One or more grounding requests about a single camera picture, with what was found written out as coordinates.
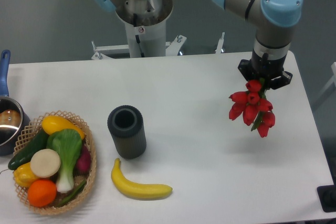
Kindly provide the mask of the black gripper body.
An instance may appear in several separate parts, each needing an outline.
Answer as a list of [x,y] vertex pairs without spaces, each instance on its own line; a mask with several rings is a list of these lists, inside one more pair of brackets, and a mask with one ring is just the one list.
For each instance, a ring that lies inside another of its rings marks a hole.
[[280,70],[279,73],[275,73],[272,77],[271,74],[261,73],[252,67],[251,60],[241,60],[238,65],[238,70],[243,75],[246,81],[258,80],[263,84],[265,90],[279,89],[286,85],[289,85],[292,81],[292,73]]

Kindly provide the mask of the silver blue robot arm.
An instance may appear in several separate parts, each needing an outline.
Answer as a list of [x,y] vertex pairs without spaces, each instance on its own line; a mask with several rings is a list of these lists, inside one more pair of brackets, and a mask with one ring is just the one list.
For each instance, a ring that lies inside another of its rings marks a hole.
[[[116,13],[127,33],[130,56],[167,56],[166,21],[172,0],[94,0],[106,12]],[[256,26],[252,56],[238,69],[246,80],[264,79],[266,89],[279,89],[291,82],[284,62],[293,31],[300,20],[303,0],[212,0]]]

